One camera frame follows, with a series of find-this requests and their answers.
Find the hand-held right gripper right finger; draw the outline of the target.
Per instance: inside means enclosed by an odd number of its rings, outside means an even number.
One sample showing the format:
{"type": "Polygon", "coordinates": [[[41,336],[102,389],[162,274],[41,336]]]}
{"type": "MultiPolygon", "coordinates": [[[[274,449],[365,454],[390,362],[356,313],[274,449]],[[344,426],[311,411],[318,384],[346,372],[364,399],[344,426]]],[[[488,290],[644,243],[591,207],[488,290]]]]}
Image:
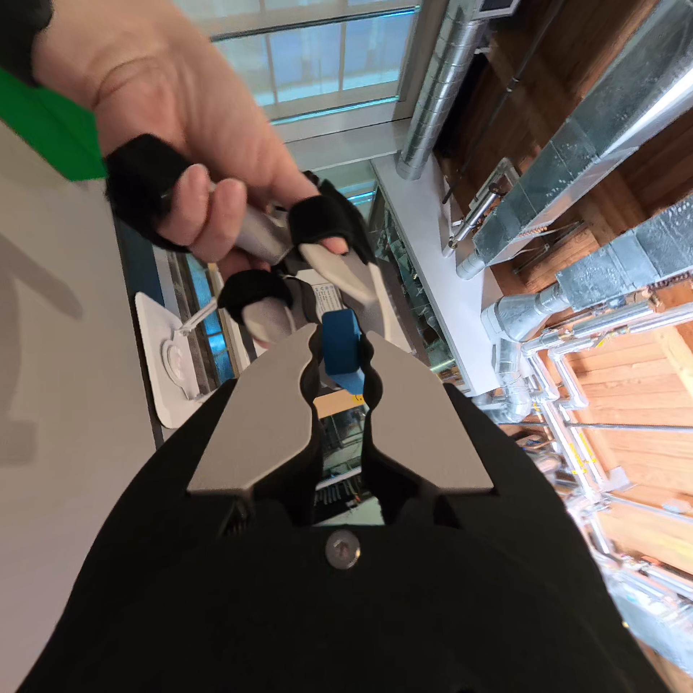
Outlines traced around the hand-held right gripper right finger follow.
{"type": "Polygon", "coordinates": [[[375,331],[362,343],[368,415],[361,467],[371,488],[391,475],[427,494],[491,492],[491,477],[438,376],[375,331]]]}

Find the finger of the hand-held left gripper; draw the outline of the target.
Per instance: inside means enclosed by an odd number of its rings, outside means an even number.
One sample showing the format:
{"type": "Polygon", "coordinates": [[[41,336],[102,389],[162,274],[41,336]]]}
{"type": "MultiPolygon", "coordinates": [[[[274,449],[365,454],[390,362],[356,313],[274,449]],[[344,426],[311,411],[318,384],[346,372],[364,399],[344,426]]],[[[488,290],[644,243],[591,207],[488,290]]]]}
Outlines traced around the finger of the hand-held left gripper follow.
{"type": "Polygon", "coordinates": [[[377,263],[365,263],[351,250],[336,255],[319,243],[298,245],[307,264],[340,291],[342,303],[355,313],[364,334],[375,332],[405,352],[413,352],[400,325],[377,263]]]}
{"type": "Polygon", "coordinates": [[[253,340],[264,349],[296,331],[292,311],[284,300],[256,301],[242,309],[241,317],[253,340]]]}

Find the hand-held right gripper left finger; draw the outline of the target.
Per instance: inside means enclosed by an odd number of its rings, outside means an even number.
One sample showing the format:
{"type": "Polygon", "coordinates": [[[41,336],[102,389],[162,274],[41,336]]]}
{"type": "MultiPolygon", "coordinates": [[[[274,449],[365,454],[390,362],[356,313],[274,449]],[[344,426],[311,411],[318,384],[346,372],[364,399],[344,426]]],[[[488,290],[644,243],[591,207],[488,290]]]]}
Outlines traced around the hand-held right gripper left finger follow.
{"type": "Polygon", "coordinates": [[[188,483],[191,494],[250,494],[307,451],[319,388],[319,326],[270,347],[238,378],[188,483]]]}

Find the blue rectangular block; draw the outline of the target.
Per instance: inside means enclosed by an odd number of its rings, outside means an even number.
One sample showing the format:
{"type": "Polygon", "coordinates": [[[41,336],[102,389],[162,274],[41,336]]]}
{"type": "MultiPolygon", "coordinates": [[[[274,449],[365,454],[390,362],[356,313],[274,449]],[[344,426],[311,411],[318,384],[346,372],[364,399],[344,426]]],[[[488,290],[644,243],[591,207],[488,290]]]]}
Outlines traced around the blue rectangular block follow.
{"type": "Polygon", "coordinates": [[[322,316],[322,350],[326,376],[353,396],[361,396],[365,375],[360,362],[361,332],[351,308],[322,316]]]}

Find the person's left hand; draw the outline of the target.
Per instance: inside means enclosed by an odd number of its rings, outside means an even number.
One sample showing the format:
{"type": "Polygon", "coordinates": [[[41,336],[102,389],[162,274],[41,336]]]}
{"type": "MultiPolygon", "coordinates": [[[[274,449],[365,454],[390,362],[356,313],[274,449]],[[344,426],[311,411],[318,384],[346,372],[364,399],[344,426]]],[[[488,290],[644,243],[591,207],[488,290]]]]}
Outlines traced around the person's left hand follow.
{"type": "Polygon", "coordinates": [[[318,194],[245,83],[169,1],[53,1],[32,75],[96,121],[110,154],[153,134],[193,165],[158,233],[224,279],[270,265],[235,249],[247,203],[290,209],[318,194]]]}

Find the insulated silver pipes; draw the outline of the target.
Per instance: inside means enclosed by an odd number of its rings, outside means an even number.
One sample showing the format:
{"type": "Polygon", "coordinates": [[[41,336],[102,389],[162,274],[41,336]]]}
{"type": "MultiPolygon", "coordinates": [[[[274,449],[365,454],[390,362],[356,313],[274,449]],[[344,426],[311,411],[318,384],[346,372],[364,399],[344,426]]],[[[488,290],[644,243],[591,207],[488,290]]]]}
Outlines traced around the insulated silver pipes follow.
{"type": "Polygon", "coordinates": [[[565,502],[622,626],[671,692],[692,691],[692,282],[580,310],[517,344],[502,375],[562,463],[565,502]]]}

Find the glass window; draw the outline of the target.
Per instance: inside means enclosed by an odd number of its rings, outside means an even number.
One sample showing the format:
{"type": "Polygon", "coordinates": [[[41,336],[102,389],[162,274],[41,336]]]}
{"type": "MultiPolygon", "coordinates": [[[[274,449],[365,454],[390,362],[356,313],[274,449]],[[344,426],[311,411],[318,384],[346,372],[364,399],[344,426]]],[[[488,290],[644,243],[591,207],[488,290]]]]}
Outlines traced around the glass window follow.
{"type": "Polygon", "coordinates": [[[274,123],[394,103],[420,1],[175,1],[274,123]]]}

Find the green plastic bin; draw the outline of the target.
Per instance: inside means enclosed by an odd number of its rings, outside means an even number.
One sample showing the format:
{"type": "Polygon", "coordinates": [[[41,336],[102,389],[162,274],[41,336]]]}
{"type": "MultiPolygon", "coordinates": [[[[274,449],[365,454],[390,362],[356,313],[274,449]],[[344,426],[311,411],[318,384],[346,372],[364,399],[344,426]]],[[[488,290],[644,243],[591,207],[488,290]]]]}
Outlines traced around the green plastic bin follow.
{"type": "Polygon", "coordinates": [[[1,120],[69,181],[106,178],[95,118],[69,99],[2,69],[1,120]]]}

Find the silver ventilation duct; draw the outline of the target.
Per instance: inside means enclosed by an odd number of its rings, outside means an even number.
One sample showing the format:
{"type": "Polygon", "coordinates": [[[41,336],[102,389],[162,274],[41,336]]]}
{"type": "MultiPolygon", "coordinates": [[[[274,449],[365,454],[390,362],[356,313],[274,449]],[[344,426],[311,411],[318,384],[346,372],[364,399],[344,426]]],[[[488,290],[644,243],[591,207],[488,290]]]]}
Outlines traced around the silver ventilation duct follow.
{"type": "Polygon", "coordinates": [[[420,89],[409,130],[398,153],[396,172],[418,180],[468,73],[488,19],[482,1],[449,1],[420,89]]]}

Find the rectangular metal duct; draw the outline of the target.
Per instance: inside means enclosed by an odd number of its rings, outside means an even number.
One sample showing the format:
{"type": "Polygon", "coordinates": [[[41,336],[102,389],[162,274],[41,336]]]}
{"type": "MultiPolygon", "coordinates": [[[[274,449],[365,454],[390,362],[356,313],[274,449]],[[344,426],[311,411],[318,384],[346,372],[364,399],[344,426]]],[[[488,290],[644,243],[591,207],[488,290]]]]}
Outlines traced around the rectangular metal duct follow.
{"type": "Polygon", "coordinates": [[[457,276],[508,259],[691,107],[692,2],[659,1],[489,214],[457,276]]]}

